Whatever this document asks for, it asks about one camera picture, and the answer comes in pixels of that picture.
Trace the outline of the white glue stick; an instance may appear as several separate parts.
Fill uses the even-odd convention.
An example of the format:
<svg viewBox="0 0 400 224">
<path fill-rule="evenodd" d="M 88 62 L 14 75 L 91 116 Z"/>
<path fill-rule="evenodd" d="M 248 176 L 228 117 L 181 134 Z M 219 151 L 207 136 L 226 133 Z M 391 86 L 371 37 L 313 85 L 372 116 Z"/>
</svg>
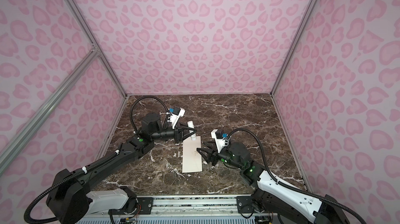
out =
<svg viewBox="0 0 400 224">
<path fill-rule="evenodd" d="M 196 130 L 194 127 L 194 123 L 192 121 L 187 122 L 187 126 L 189 127 L 189 134 L 191 137 L 191 140 L 195 141 L 196 140 Z"/>
</svg>

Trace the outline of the cream white envelope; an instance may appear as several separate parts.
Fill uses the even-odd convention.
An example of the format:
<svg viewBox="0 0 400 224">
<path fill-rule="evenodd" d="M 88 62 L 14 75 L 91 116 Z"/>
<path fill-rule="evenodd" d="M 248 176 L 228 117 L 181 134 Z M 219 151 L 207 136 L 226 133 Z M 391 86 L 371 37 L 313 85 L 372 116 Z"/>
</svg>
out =
<svg viewBox="0 0 400 224">
<path fill-rule="evenodd" d="M 188 137 L 183 141 L 182 172 L 197 173 L 202 171 L 202 157 L 197 152 L 201 147 L 201 137 L 197 136 L 195 140 Z"/>
</svg>

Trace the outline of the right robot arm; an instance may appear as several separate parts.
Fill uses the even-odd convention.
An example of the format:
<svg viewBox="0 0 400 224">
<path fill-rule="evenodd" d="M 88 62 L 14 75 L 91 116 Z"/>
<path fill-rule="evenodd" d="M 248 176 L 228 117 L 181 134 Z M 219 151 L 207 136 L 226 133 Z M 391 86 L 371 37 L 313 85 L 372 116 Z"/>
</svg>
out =
<svg viewBox="0 0 400 224">
<path fill-rule="evenodd" d="M 343 209 L 335 206 L 335 199 L 328 197 L 326 203 L 309 195 L 294 190 L 290 183 L 269 174 L 266 168 L 253 160 L 250 151 L 240 142 L 235 142 L 216 149 L 197 148 L 197 152 L 207 163 L 213 166 L 222 162 L 240 171 L 243 181 L 253 187 L 250 208 L 256 212 L 273 212 L 296 224 L 349 224 Z"/>
</svg>

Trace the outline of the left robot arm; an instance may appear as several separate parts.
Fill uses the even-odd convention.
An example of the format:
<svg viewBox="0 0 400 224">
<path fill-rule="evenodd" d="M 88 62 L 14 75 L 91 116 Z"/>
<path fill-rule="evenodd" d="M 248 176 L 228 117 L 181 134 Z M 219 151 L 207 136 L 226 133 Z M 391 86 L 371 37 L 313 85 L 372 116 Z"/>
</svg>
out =
<svg viewBox="0 0 400 224">
<path fill-rule="evenodd" d="M 46 204 L 62 224 L 75 224 L 86 215 L 102 211 L 112 214 L 137 212 L 136 194 L 127 186 L 100 193 L 94 193 L 93 189 L 108 176 L 149 153 L 156 140 L 182 142 L 196 132 L 192 122 L 179 123 L 178 115 L 169 115 L 167 123 L 163 124 L 159 114 L 148 113 L 141 119 L 141 128 L 136 134 L 114 153 L 81 169 L 59 172 L 53 182 L 55 189 L 49 193 Z"/>
</svg>

